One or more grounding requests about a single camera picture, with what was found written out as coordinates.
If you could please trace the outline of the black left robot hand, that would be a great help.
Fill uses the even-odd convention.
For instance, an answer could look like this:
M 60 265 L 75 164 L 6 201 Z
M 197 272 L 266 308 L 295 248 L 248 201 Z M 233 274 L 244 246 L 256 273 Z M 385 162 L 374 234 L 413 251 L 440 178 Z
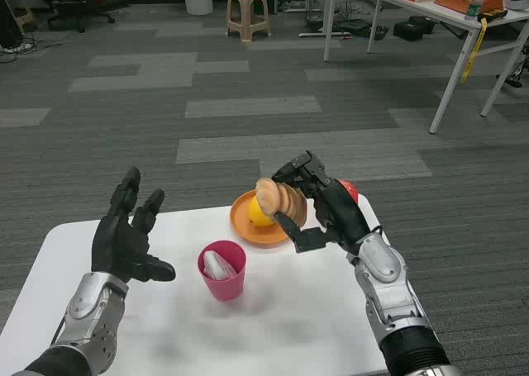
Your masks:
M 174 267 L 149 253 L 149 233 L 163 204 L 164 191 L 156 189 L 137 207 L 140 183 L 140 170 L 131 167 L 117 185 L 93 238 L 91 270 L 112 274 L 124 283 L 132 279 L 170 282 L 176 279 Z

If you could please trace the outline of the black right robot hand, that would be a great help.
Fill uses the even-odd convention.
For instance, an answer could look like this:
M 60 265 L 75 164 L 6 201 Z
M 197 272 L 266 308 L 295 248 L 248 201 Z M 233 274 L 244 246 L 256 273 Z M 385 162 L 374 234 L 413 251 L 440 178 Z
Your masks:
M 326 174 L 324 164 L 309 150 L 292 159 L 273 176 L 276 183 L 299 188 L 314 200 L 315 214 L 322 227 L 301 230 L 291 217 L 276 213 L 276 220 L 294 243 L 298 253 L 324 248 L 335 242 L 344 251 L 359 254 L 371 230 L 360 207 L 337 179 Z

